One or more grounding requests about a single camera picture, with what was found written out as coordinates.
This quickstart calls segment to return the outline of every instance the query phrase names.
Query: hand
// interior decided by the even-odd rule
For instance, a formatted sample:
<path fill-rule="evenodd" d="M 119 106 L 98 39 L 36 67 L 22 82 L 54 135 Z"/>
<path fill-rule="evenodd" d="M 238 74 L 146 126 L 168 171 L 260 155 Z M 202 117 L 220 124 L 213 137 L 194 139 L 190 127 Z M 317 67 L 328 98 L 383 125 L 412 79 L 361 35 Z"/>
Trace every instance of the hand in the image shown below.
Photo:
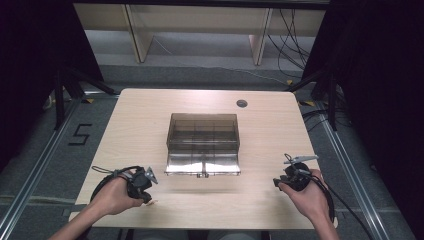
<path fill-rule="evenodd" d="M 318 177 L 324 183 L 319 170 L 310 169 L 310 171 L 313 176 Z M 320 239 L 339 239 L 336 228 L 328 215 L 327 199 L 316 183 L 310 181 L 308 186 L 300 192 L 281 182 L 278 187 L 290 197 L 297 210 L 311 221 Z"/>
<path fill-rule="evenodd" d="M 311 169 L 310 171 L 313 176 L 318 177 L 321 182 L 324 182 L 319 170 Z M 278 187 L 290 197 L 297 210 L 309 220 L 328 216 L 327 199 L 313 181 L 310 181 L 308 186 L 300 192 L 293 190 L 287 184 L 281 182 L 278 184 Z"/>
<path fill-rule="evenodd" d="M 128 197 L 127 182 L 120 177 L 108 182 L 88 205 L 96 208 L 101 216 L 116 215 L 132 207 L 139 207 L 142 199 Z"/>
<path fill-rule="evenodd" d="M 103 186 L 87 207 L 49 239 L 76 239 L 87 228 L 105 215 L 115 215 L 129 208 L 139 207 L 142 203 L 142 199 L 128 197 L 127 182 L 125 179 L 120 177 L 114 178 Z"/>

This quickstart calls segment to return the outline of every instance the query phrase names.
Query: transparent plastic box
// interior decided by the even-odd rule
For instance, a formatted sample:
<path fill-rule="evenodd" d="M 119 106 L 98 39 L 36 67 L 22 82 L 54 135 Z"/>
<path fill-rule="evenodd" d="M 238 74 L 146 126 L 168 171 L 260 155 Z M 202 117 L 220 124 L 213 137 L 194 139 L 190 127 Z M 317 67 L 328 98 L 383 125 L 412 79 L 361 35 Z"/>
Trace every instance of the transparent plastic box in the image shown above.
<path fill-rule="evenodd" d="M 240 175 L 236 114 L 173 113 L 167 146 L 168 175 Z"/>

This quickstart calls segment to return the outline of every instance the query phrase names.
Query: wire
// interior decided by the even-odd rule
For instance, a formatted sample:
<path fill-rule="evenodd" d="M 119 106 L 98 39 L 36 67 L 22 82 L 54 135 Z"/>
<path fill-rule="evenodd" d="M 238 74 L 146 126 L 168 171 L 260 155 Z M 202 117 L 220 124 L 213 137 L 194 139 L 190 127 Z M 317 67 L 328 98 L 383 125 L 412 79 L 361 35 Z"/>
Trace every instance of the wire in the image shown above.
<path fill-rule="evenodd" d="M 290 23 L 290 27 L 289 27 L 288 24 L 287 24 L 286 19 L 284 18 L 284 15 L 283 15 L 282 10 L 280 9 L 281 18 L 283 19 L 284 25 L 286 26 L 286 29 L 287 29 L 287 33 L 288 33 L 287 37 L 290 36 L 290 38 L 292 39 L 293 43 L 295 44 L 295 46 L 297 47 L 298 50 L 296 51 L 296 50 L 294 50 L 294 49 L 292 49 L 290 47 L 289 47 L 289 49 L 291 49 L 294 52 L 298 53 L 299 54 L 299 57 L 301 58 L 302 62 L 305 65 L 306 64 L 306 60 L 304 58 L 304 55 L 309 56 L 309 52 L 306 51 L 305 49 L 303 49 L 302 47 L 300 47 L 299 42 L 297 41 L 296 26 L 295 26 L 295 23 L 294 23 L 295 13 L 296 13 L 296 11 L 294 9 L 292 9 L 292 11 L 291 11 L 291 14 L 292 14 L 291 20 L 292 20 L 292 22 Z"/>
<path fill-rule="evenodd" d="M 314 126 L 312 126 L 310 129 L 308 129 L 307 131 L 308 132 L 310 132 L 310 131 L 312 131 L 314 128 L 316 128 L 318 125 L 320 125 L 321 123 L 323 123 L 323 122 L 325 122 L 325 121 L 327 121 L 328 120 L 328 118 L 326 118 L 326 119 L 324 119 L 324 120 L 321 120 L 321 121 L 319 121 L 318 123 L 316 123 Z"/>
<path fill-rule="evenodd" d="M 328 185 L 328 183 L 325 183 L 327 185 L 327 188 L 331 191 L 331 193 L 337 198 L 339 199 L 339 201 L 346 207 L 346 209 L 352 214 L 352 216 L 359 222 L 359 224 L 361 225 L 361 227 L 364 229 L 365 233 L 367 234 L 369 239 L 373 239 L 371 233 L 368 231 L 367 227 L 365 226 L 365 224 L 361 221 L 361 219 L 359 219 L 358 215 L 356 215 L 356 213 L 347 205 L 347 203 L 330 187 L 330 185 Z"/>
<path fill-rule="evenodd" d="M 277 50 L 279 51 L 279 56 L 278 59 L 280 59 L 280 56 L 283 55 L 287 60 L 289 60 L 291 63 L 293 63 L 293 65 L 295 65 L 296 67 L 300 68 L 300 69 L 304 69 L 304 67 L 302 65 L 300 65 L 298 62 L 296 62 L 295 60 L 293 60 L 293 58 L 291 58 L 289 55 L 287 55 L 287 53 L 285 53 L 282 49 L 284 47 L 284 45 L 280 48 L 277 46 L 277 44 L 274 42 L 274 40 L 272 40 L 271 36 L 268 35 L 269 40 L 271 40 L 272 44 L 275 46 L 275 48 L 277 48 Z"/>
<path fill-rule="evenodd" d="M 163 46 L 162 43 L 160 43 L 157 40 L 156 37 L 153 37 L 153 39 L 155 40 L 155 42 L 157 44 L 159 44 L 159 46 L 161 48 L 163 48 L 163 50 L 165 50 L 165 52 L 167 52 L 171 56 L 174 56 L 174 54 L 171 51 L 169 51 L 165 46 Z M 234 72 L 247 73 L 247 74 L 250 74 L 250 75 L 255 76 L 255 77 L 258 77 L 258 78 L 263 78 L 263 79 L 267 79 L 267 80 L 277 81 L 277 82 L 279 82 L 279 83 L 281 83 L 281 84 L 283 84 L 285 86 L 289 86 L 287 83 L 285 83 L 282 80 L 279 80 L 279 79 L 276 79 L 276 78 L 272 78 L 272 77 L 265 77 L 265 76 L 258 75 L 256 73 L 252 73 L 252 72 L 249 72 L 249 71 L 246 71 L 246 70 L 240 70 L 240 69 L 234 69 L 234 68 L 226 68 L 226 67 L 207 67 L 207 66 L 200 66 L 200 65 L 196 65 L 196 64 L 186 64 L 186 63 L 183 63 L 183 62 L 178 61 L 178 60 L 176 62 L 178 62 L 181 65 L 188 66 L 188 67 L 199 67 L 199 68 L 206 68 L 206 69 L 214 69 L 214 68 L 216 68 L 216 69 L 224 69 L 224 70 L 229 70 L 229 71 L 234 71 Z"/>

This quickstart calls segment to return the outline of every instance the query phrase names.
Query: tripod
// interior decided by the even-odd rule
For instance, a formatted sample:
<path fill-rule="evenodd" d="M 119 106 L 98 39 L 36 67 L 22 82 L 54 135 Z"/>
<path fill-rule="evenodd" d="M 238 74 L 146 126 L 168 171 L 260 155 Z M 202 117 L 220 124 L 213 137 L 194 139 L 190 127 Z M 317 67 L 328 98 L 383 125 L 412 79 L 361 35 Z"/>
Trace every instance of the tripod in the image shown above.
<path fill-rule="evenodd" d="M 78 81 L 71 79 L 70 77 L 75 77 L 78 80 L 83 80 L 92 86 L 102 90 L 105 93 L 116 95 L 117 93 L 112 88 L 109 88 L 103 82 L 97 81 L 88 75 L 78 71 L 72 67 L 62 66 L 57 70 L 57 75 L 55 76 L 55 98 L 56 98 L 56 126 L 57 130 L 65 119 L 65 102 L 63 99 L 63 87 L 68 91 L 69 95 L 73 99 L 79 99 L 84 96 L 84 90 L 79 85 Z"/>
<path fill-rule="evenodd" d="M 321 100 L 326 93 L 328 94 L 328 121 L 334 131 L 337 131 L 335 116 L 337 83 L 342 77 L 342 68 L 349 64 L 349 60 L 355 53 L 354 50 L 360 35 L 360 29 L 364 26 L 365 16 L 367 15 L 366 11 L 369 9 L 369 7 L 365 7 L 367 5 L 366 1 L 353 5 L 354 6 L 350 6 L 353 7 L 352 14 L 348 19 L 346 26 L 342 29 L 335 46 L 331 50 L 328 60 L 324 63 L 321 69 L 286 89 L 286 91 L 294 92 L 311 82 L 316 82 L 311 96 L 314 100 Z M 319 38 L 322 37 L 323 34 L 333 34 L 331 32 L 332 29 L 329 26 L 329 24 L 331 24 L 331 17 L 340 14 L 340 10 L 340 8 L 335 7 L 335 4 L 330 2 L 330 7 L 325 13 L 316 41 L 319 41 Z"/>

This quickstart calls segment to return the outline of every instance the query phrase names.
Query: cable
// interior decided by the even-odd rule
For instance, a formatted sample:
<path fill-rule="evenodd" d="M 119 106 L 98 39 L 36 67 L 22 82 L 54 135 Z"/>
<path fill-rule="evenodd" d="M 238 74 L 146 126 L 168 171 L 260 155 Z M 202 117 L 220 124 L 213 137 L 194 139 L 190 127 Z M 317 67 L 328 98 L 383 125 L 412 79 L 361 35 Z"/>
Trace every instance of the cable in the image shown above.
<path fill-rule="evenodd" d="M 334 222 L 334 218 L 335 218 L 335 210 L 334 210 L 335 208 L 334 208 L 334 201 L 333 201 L 333 198 L 331 197 L 330 192 L 337 199 L 339 199 L 339 201 L 346 207 L 346 209 L 358 221 L 358 223 L 361 225 L 361 227 L 364 229 L 365 233 L 367 234 L 368 238 L 370 240 L 373 240 L 371 233 L 368 231 L 368 229 L 366 228 L 365 224 L 361 221 L 361 219 L 359 219 L 358 215 L 356 215 L 356 213 L 352 211 L 352 209 L 347 205 L 347 203 L 330 187 L 330 185 L 325 183 L 325 185 L 326 185 L 325 186 L 324 183 L 317 176 L 309 176 L 308 174 L 304 174 L 304 173 L 301 173 L 301 172 L 299 172 L 299 174 L 301 174 L 302 176 L 305 176 L 305 177 L 309 178 L 310 180 L 312 180 L 323 191 L 323 193 L 324 193 L 324 195 L 327 199 L 327 203 L 328 203 L 328 207 L 329 207 L 329 216 L 330 216 L 330 220 L 332 222 Z"/>
<path fill-rule="evenodd" d="M 365 226 L 365 224 L 361 221 L 361 219 L 359 219 L 358 215 L 356 215 L 356 213 L 347 205 L 347 203 L 330 187 L 330 185 L 328 185 L 328 183 L 325 183 L 327 185 L 327 188 L 331 191 L 331 193 L 337 198 L 339 199 L 339 201 L 346 207 L 346 209 L 352 214 L 352 216 L 359 222 L 359 224 L 361 225 L 361 227 L 364 229 L 365 233 L 367 234 L 368 238 L 370 240 L 373 239 L 371 233 L 368 231 L 367 227 Z"/>
<path fill-rule="evenodd" d="M 173 54 L 171 51 L 169 51 L 167 48 L 165 48 L 165 47 L 162 45 L 162 43 L 160 43 L 160 42 L 156 39 L 156 37 L 153 37 L 153 39 L 154 39 L 154 40 L 155 40 L 155 42 L 156 42 L 157 44 L 159 44 L 159 46 L 160 46 L 161 48 L 163 48 L 163 50 L 165 50 L 165 51 L 166 51 L 169 55 L 174 56 L 174 54 Z M 196 64 L 186 64 L 186 63 L 180 62 L 180 61 L 178 61 L 178 60 L 177 60 L 176 62 L 178 62 L 178 63 L 179 63 L 179 64 L 181 64 L 181 65 L 188 66 L 188 67 L 198 67 L 198 68 L 206 68 L 206 69 L 214 69 L 214 68 L 217 68 L 217 69 L 224 69 L 224 70 L 229 70 L 229 71 L 235 71 L 235 72 L 247 73 L 247 74 L 250 74 L 250 75 L 255 76 L 255 77 L 258 77 L 258 78 L 263 78 L 263 79 L 267 79 L 267 80 L 277 81 L 277 82 L 279 82 L 279 83 L 281 83 L 281 84 L 283 84 L 283 85 L 285 85 L 285 86 L 289 86 L 287 83 L 285 83 L 284 81 L 281 81 L 281 80 L 279 80 L 279 79 L 272 78 L 272 77 L 265 77 L 265 76 L 261 76 L 261 75 L 258 75 L 258 74 L 256 74 L 256 73 L 252 73 L 252 72 L 249 72 L 249 71 L 246 71 L 246 70 L 240 70 L 240 69 L 234 69 L 234 68 L 226 68 L 226 67 L 206 67 L 206 66 L 200 66 L 200 65 L 196 65 Z"/>
<path fill-rule="evenodd" d="M 268 38 L 269 38 L 269 40 L 271 40 L 271 42 L 272 42 L 272 44 L 275 46 L 275 48 L 277 48 L 277 50 L 279 51 L 279 56 L 278 56 L 278 59 L 280 59 L 280 54 L 281 55 L 283 55 L 287 60 L 289 60 L 291 63 L 293 63 L 293 65 L 295 65 L 296 67 L 298 67 L 298 68 L 300 68 L 300 69 L 304 69 L 304 67 L 302 66 L 302 65 L 300 65 L 299 63 L 297 63 L 293 58 L 291 58 L 289 55 L 287 55 L 287 53 L 285 53 L 283 50 L 282 50 L 282 48 L 284 47 L 284 45 L 283 45 L 283 47 L 281 47 L 281 48 L 279 48 L 278 46 L 277 46 L 277 44 L 275 44 L 275 42 L 274 42 L 274 40 L 272 40 L 272 38 L 271 38 L 271 36 L 270 35 L 268 35 Z"/>
<path fill-rule="evenodd" d="M 320 125 L 321 123 L 323 123 L 323 122 L 325 122 L 325 121 L 327 121 L 328 120 L 328 118 L 326 118 L 326 119 L 324 119 L 324 120 L 321 120 L 321 121 L 319 121 L 318 123 L 316 123 L 314 126 L 312 126 L 310 129 L 308 129 L 307 131 L 308 132 L 310 132 L 310 131 L 312 131 L 314 128 L 316 128 L 318 125 Z"/>
<path fill-rule="evenodd" d="M 295 26 L 295 23 L 294 23 L 295 10 L 292 9 L 291 13 L 292 13 L 292 22 L 290 23 L 290 27 L 289 27 L 286 19 L 284 18 L 282 10 L 280 9 L 281 18 L 283 19 L 284 25 L 286 26 L 286 29 L 287 29 L 287 33 L 288 33 L 287 37 L 290 36 L 290 38 L 292 39 L 293 43 L 295 44 L 295 46 L 297 47 L 298 50 L 296 51 L 296 50 L 290 48 L 288 45 L 286 45 L 286 46 L 289 47 L 289 49 L 291 49 L 292 51 L 298 53 L 300 59 L 302 60 L 302 63 L 305 65 L 306 60 L 304 58 L 304 55 L 309 56 L 309 52 L 306 51 L 305 49 L 303 49 L 302 47 L 300 47 L 299 42 L 297 41 L 296 26 Z"/>

